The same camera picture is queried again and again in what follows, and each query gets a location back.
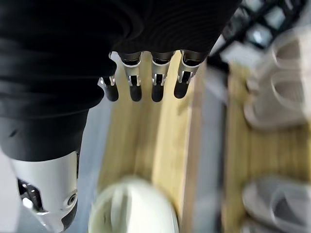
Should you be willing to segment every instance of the black rack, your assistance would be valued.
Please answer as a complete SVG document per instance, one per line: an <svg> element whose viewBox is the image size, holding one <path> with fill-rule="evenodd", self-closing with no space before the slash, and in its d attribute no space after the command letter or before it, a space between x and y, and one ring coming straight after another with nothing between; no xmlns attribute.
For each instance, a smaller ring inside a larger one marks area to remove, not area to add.
<svg viewBox="0 0 311 233"><path fill-rule="evenodd" d="M294 23L299 19L300 13L304 9L307 0L262 0L262 2L262 6L256 12L254 12L244 3L240 5L239 9L247 12L247 22L242 24L240 29L234 35L228 38L219 49L217 49L212 55L208 57L207 63L209 65L217 67L224 72L229 72L229 66L227 63L222 61L221 53L226 50L234 41L239 41L241 43L250 43L261 50L265 50L271 45L271 43L276 39L279 34L293 27ZM276 7L281 9L285 16L285 19L279 28L274 28L264 18ZM247 39L247 32L255 24L259 24L269 30L272 39L269 41L267 46L263 46L259 43Z"/></svg>

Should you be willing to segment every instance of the white shoe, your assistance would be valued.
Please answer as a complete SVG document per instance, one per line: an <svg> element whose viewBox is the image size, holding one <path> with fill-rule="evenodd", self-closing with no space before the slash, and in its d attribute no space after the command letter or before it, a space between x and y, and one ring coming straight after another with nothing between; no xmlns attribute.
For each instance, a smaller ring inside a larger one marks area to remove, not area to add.
<svg viewBox="0 0 311 233"><path fill-rule="evenodd" d="M297 72L279 72L244 106L247 122L259 130L304 124L311 117L311 79Z"/></svg>
<svg viewBox="0 0 311 233"><path fill-rule="evenodd" d="M253 76L247 80L252 92L260 92L279 71L294 70L302 74L310 71L311 28L295 28L282 33L271 45Z"/></svg>
<svg viewBox="0 0 311 233"><path fill-rule="evenodd" d="M178 233L175 211L148 182L126 178L105 189L93 205L89 233Z"/></svg>
<svg viewBox="0 0 311 233"><path fill-rule="evenodd" d="M281 177L254 181L243 191L243 204L254 219L286 233L311 232L311 186Z"/></svg>

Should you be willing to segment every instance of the black sleeve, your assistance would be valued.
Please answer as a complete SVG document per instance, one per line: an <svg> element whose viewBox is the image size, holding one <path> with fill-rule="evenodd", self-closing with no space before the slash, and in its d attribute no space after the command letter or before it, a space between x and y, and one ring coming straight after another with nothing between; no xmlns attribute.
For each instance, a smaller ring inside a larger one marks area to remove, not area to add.
<svg viewBox="0 0 311 233"><path fill-rule="evenodd" d="M77 150L124 28L89 1L0 0L0 144L23 161Z"/></svg>

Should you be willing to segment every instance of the wooden plank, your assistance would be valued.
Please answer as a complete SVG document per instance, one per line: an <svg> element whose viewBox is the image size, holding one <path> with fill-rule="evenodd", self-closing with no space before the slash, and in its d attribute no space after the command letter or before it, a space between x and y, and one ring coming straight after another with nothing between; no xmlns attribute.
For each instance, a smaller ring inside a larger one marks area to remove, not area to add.
<svg viewBox="0 0 311 233"><path fill-rule="evenodd" d="M190 213L194 202L192 192L195 189L186 195L185 190L190 190L187 187L192 188L196 183L202 85L199 84L201 77L197 75L183 99L174 97L180 58L180 52L176 52L171 60L163 100L159 103L151 99L151 55L145 52L142 56L143 97L138 103L130 99L123 67L116 58L118 71L115 77L120 97L111 113L98 192L125 175L139 175L169 197L180 225L187 216L189 227L191 218L183 210L184 203L187 203L187 212Z"/></svg>
<svg viewBox="0 0 311 233"><path fill-rule="evenodd" d="M225 233L238 233L246 218L242 190L252 179L280 174L311 181L311 131L308 124L269 133L252 130L243 115L243 105L250 98L245 86L250 71L239 66L231 70L222 224Z"/></svg>

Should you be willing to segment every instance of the black fingertip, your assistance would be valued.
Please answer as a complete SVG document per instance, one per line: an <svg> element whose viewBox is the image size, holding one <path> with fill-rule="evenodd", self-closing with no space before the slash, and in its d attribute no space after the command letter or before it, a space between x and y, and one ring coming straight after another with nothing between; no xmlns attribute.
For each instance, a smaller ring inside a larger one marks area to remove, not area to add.
<svg viewBox="0 0 311 233"><path fill-rule="evenodd" d="M130 86L130 95L133 101L138 102L141 100L141 86Z"/></svg>
<svg viewBox="0 0 311 233"><path fill-rule="evenodd" d="M119 92L118 92L118 88L116 84L114 84L113 86L107 85L106 87L104 87L104 91L106 93L108 100L112 102L115 102L118 100Z"/></svg>
<svg viewBox="0 0 311 233"><path fill-rule="evenodd" d="M184 96L187 93L189 84L187 83L180 83L179 81L176 81L175 89L174 89L174 96L177 99L184 98Z"/></svg>
<svg viewBox="0 0 311 233"><path fill-rule="evenodd" d="M159 84L152 85L151 98L154 102L160 102L163 99L164 86Z"/></svg>

